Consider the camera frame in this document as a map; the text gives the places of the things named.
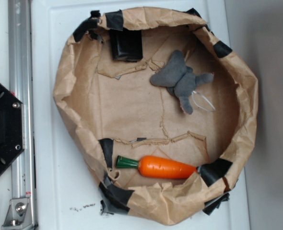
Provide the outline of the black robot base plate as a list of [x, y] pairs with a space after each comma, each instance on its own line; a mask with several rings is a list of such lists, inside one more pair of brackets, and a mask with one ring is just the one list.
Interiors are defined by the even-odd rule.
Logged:
[[0, 176], [24, 150], [23, 103], [0, 84]]

